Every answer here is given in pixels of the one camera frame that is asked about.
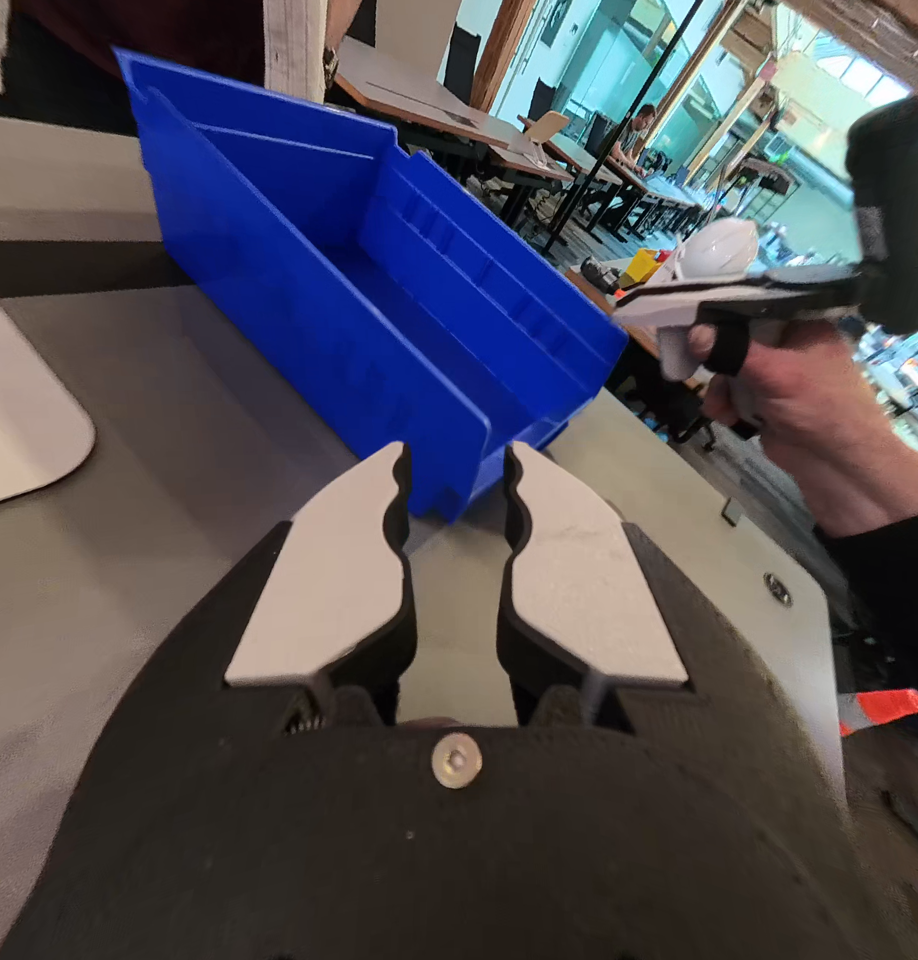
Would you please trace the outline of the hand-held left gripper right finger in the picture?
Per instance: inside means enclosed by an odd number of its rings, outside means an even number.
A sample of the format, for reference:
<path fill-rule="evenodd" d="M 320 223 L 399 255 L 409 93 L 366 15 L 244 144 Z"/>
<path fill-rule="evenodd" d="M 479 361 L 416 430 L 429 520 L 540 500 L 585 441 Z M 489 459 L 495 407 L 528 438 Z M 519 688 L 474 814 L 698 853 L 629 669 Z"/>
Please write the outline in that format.
<path fill-rule="evenodd" d="M 620 689 L 680 691 L 689 674 L 620 515 L 523 441 L 504 457 L 505 539 L 496 653 L 519 716 L 551 688 L 581 716 Z"/>

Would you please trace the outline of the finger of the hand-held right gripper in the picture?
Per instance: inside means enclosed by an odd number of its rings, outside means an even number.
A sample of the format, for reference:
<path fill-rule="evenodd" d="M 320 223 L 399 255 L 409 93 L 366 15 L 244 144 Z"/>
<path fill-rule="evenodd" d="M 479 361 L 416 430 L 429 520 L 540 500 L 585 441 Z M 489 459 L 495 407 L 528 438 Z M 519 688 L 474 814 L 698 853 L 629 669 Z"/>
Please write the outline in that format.
<path fill-rule="evenodd" d="M 673 279 L 644 284 L 632 291 L 633 301 L 651 297 L 705 293 L 726 288 L 752 288 L 791 294 L 822 291 L 849 294 L 862 277 L 857 264 L 794 266 L 762 272 L 723 274 L 708 278 Z"/>
<path fill-rule="evenodd" d="M 694 325 L 837 319 L 858 304 L 836 289 L 673 290 L 623 298 L 613 313 L 626 327 L 689 328 Z"/>

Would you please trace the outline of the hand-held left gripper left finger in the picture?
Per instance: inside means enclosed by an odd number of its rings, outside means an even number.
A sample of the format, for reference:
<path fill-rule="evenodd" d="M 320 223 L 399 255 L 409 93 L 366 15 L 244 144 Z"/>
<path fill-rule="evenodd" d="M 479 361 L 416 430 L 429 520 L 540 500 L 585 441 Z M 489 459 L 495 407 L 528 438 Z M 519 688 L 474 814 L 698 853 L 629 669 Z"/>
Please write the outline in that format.
<path fill-rule="evenodd" d="M 229 686 L 322 676 L 399 613 L 404 560 L 384 524 L 410 484 L 409 454 L 404 442 L 388 443 L 293 515 L 225 669 Z"/>

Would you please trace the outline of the blue plastic bin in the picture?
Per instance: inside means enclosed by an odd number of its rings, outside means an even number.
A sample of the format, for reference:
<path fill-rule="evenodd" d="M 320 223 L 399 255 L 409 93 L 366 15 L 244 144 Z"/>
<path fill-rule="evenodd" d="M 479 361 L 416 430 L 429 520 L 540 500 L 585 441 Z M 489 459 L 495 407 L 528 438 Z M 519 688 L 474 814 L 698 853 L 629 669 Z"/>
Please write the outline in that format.
<path fill-rule="evenodd" d="M 114 53 L 167 252 L 354 455 L 408 445 L 412 514 L 604 387 L 628 334 L 392 126 Z"/>

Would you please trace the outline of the person's right forearm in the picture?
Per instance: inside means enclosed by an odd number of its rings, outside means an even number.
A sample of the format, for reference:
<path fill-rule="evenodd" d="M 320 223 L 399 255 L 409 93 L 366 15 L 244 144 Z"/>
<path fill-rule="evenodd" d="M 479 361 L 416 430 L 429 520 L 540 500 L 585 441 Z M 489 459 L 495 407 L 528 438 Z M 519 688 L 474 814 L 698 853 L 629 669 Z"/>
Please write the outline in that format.
<path fill-rule="evenodd" d="M 872 625 L 918 680 L 918 514 L 861 534 L 815 532 Z"/>

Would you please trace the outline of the grey table wooden edge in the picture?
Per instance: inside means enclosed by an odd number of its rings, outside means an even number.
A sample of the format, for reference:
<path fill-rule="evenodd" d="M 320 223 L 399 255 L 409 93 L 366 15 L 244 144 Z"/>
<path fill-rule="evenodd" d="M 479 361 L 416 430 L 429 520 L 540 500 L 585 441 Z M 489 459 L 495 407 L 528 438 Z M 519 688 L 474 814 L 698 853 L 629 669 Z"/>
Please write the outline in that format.
<path fill-rule="evenodd" d="M 617 301 L 610 294 L 605 294 L 598 290 L 581 273 L 579 266 L 568 267 L 565 271 L 565 278 L 569 280 L 578 290 L 580 290 L 593 304 L 595 304 L 603 313 L 611 315 L 614 311 Z M 647 354 L 650 354 L 655 360 L 659 360 L 659 348 L 656 337 L 656 330 L 650 327 L 624 327 L 630 338 L 636 342 Z M 686 378 L 681 383 L 693 393 L 703 397 L 707 390 L 709 377 L 704 373 L 697 371 L 698 375 Z"/>
<path fill-rule="evenodd" d="M 335 85 L 358 106 L 439 134 L 508 148 L 522 132 L 477 110 L 416 67 L 346 36 L 338 50 Z"/>
<path fill-rule="evenodd" d="M 570 186 L 574 177 L 556 162 L 549 161 L 543 150 L 535 159 L 524 154 L 496 145 L 487 145 L 485 167 L 488 168 L 488 181 L 499 181 L 498 189 L 504 197 L 499 219 L 514 232 L 526 213 L 528 201 L 537 190 L 553 186 Z"/>

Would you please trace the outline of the black tool orange tip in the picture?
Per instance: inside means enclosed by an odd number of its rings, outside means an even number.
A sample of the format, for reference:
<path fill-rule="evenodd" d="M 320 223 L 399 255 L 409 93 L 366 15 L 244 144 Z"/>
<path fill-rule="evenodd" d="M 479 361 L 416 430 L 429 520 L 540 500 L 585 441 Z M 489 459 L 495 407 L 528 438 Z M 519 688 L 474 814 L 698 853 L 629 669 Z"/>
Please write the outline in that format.
<path fill-rule="evenodd" d="M 620 297 L 622 292 L 622 272 L 614 265 L 588 256 L 579 267 L 581 276 L 597 291 L 607 296 Z"/>

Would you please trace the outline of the tan board stand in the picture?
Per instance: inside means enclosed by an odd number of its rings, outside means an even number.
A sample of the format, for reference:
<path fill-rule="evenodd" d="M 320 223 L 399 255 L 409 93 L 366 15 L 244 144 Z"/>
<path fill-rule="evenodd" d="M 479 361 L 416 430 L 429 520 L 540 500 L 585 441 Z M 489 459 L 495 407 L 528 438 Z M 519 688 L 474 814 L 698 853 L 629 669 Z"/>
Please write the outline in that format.
<path fill-rule="evenodd" d="M 523 136 L 527 143 L 527 147 L 523 148 L 524 155 L 537 165 L 546 165 L 544 146 L 568 126 L 570 118 L 560 112 L 549 110 L 537 120 L 521 115 L 518 116 L 518 120 L 523 125 Z"/>

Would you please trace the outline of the black pole stand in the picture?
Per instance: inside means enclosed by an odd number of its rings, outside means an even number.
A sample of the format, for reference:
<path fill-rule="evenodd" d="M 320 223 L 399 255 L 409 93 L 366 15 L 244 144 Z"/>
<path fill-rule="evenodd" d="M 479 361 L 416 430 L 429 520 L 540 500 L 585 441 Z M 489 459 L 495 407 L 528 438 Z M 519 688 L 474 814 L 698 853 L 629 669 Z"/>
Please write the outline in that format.
<path fill-rule="evenodd" d="M 633 119 L 640 112 L 640 107 L 644 102 L 647 94 L 649 93 L 652 85 L 660 77 L 663 72 L 666 64 L 669 59 L 674 54 L 676 48 L 681 43 L 681 40 L 686 33 L 687 29 L 691 26 L 692 21 L 698 15 L 701 7 L 703 6 L 703 1 L 694 1 L 691 3 L 688 11 L 681 18 L 681 23 L 677 27 L 676 32 L 673 34 L 671 40 L 666 45 L 665 50 L 658 58 L 656 64 L 651 69 L 650 74 L 645 79 L 641 88 L 635 94 L 633 101 L 631 102 L 628 110 L 623 116 L 621 122 L 613 126 L 605 139 L 600 142 L 600 149 L 593 154 L 594 162 L 593 165 L 589 168 L 588 172 L 585 172 L 580 175 L 577 180 L 577 184 L 571 187 L 566 196 L 564 202 L 560 203 L 557 207 L 557 211 L 550 222 L 547 230 L 547 239 L 544 246 L 540 249 L 540 253 L 543 257 L 548 257 L 550 252 L 553 250 L 554 246 L 560 243 L 561 232 L 571 218 L 573 211 L 580 202 L 581 199 L 585 197 L 585 194 L 590 189 L 590 186 L 596 182 L 596 178 L 601 168 L 605 162 L 610 158 L 613 147 L 615 146 L 618 139 L 620 139 L 626 132 L 626 130 L 632 125 Z"/>

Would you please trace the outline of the orange striped strip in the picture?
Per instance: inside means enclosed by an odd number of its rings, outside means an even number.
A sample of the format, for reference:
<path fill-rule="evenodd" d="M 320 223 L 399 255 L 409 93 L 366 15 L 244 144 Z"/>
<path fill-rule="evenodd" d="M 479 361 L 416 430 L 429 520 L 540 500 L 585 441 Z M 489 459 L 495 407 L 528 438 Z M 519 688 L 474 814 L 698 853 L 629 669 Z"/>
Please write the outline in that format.
<path fill-rule="evenodd" d="M 837 696 L 839 734 L 847 738 L 861 730 L 891 724 L 918 714 L 918 690 L 913 688 L 857 691 Z"/>

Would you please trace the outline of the black office chair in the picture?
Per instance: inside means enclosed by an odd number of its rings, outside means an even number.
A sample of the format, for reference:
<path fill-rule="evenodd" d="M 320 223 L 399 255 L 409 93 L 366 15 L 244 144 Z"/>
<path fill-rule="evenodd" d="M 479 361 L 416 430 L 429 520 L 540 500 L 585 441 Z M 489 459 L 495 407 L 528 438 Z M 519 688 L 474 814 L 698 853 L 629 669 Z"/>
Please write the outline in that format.
<path fill-rule="evenodd" d="M 445 60 L 445 87 L 471 87 L 481 43 L 479 34 L 465 30 L 458 22 L 454 24 Z"/>

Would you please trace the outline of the wooden post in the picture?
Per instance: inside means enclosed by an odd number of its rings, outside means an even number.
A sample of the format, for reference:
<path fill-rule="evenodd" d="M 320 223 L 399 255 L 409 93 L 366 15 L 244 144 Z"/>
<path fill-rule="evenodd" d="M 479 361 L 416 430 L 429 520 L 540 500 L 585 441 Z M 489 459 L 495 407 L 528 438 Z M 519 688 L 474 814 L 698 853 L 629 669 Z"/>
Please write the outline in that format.
<path fill-rule="evenodd" d="M 477 111 L 490 113 L 536 5 L 536 1 L 501 2 L 473 77 L 469 104 Z"/>

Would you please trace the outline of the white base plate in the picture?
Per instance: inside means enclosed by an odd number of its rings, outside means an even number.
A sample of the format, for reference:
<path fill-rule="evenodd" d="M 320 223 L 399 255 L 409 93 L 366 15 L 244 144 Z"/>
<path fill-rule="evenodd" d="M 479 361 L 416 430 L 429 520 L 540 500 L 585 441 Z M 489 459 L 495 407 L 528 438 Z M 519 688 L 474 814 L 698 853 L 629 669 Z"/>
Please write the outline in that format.
<path fill-rule="evenodd" d="M 96 428 L 0 306 L 0 503 L 77 470 Z"/>

